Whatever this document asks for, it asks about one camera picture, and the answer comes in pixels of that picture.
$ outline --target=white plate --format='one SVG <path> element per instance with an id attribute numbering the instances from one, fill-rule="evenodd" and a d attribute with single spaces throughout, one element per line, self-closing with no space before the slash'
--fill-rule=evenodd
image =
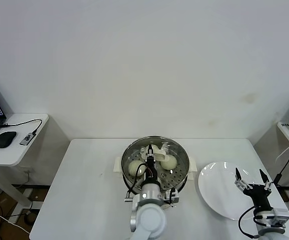
<path id="1" fill-rule="evenodd" d="M 198 179 L 199 190 L 209 207 L 232 220 L 239 220 L 239 217 L 254 205 L 251 198 L 244 195 L 235 185 L 236 168 L 248 184 L 255 183 L 246 170 L 225 161 L 208 164 L 201 170 Z M 252 217 L 250 211 L 243 219 Z"/>

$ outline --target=computer mouse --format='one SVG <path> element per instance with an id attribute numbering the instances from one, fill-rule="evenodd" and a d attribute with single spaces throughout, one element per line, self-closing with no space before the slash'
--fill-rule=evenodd
<path id="1" fill-rule="evenodd" d="M 15 136 L 17 135 L 17 132 L 15 131 L 5 131 L 0 134 L 0 149 L 4 149 L 8 147 Z"/>

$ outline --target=wooden floor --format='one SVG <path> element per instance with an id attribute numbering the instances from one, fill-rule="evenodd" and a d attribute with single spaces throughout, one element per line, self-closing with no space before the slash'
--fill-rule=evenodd
<path id="1" fill-rule="evenodd" d="M 30 195 L 30 200 L 33 201 L 43 201 L 47 195 L 48 190 L 47 189 L 34 189 L 32 194 Z M 283 200 L 286 202 L 288 201 L 288 197 L 283 194 L 282 195 Z M 0 194 L 0 205 L 2 207 L 3 215 L 8 216 L 12 214 L 12 211 L 14 210 L 16 206 L 16 201 L 13 200 L 11 197 L 9 197 L 4 192 Z M 35 215 L 32 213 L 30 215 L 31 218 L 35 218 Z M 28 226 L 24 222 L 24 216 L 20 216 L 17 223 L 17 225 L 23 227 L 28 232 L 31 231 L 31 226 Z M 3 221 L 1 228 L 0 228 L 0 236 L 2 239 L 0 240 L 28 240 L 29 235 L 22 231 L 21 229 Z"/>

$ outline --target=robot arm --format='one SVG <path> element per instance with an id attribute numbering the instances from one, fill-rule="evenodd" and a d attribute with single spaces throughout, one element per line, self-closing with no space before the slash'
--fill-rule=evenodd
<path id="1" fill-rule="evenodd" d="M 249 235 L 249 238 L 260 240 L 289 240 L 284 236 L 285 223 L 289 220 L 289 212 L 286 209 L 270 206 L 268 196 L 271 194 L 271 182 L 268 176 L 260 169 L 264 185 L 249 184 L 242 180 L 239 170 L 235 169 L 235 184 L 244 195 L 251 197 L 254 204 L 253 221 L 256 224 L 258 235 Z"/>
<path id="2" fill-rule="evenodd" d="M 160 237 L 167 225 L 167 218 L 161 206 L 179 201 L 178 191 L 172 189 L 161 193 L 161 185 L 158 181 L 156 160 L 152 146 L 149 145 L 147 169 L 144 181 L 141 184 L 141 193 L 134 197 L 127 197 L 125 202 L 132 202 L 130 229 L 133 233 L 130 240 L 148 240 Z"/>

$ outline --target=perforated steamer tray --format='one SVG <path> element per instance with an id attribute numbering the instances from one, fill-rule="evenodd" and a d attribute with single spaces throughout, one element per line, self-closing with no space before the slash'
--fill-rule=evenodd
<path id="1" fill-rule="evenodd" d="M 168 155 L 173 155 L 177 160 L 176 168 L 173 170 L 165 170 L 161 167 L 160 162 L 156 162 L 156 170 L 159 181 L 161 182 L 161 191 L 164 192 L 171 188 L 179 190 L 185 183 L 189 171 L 189 158 L 186 151 L 172 139 L 162 136 L 148 136 L 133 142 L 123 153 L 121 159 L 122 174 L 126 184 L 132 186 L 135 177 L 131 176 L 128 171 L 128 166 L 132 161 L 140 160 L 145 162 L 141 157 L 141 153 L 145 152 L 145 148 L 149 144 L 157 145 Z M 137 177 L 134 189 L 141 190 L 141 183 L 144 181 L 144 176 Z"/>

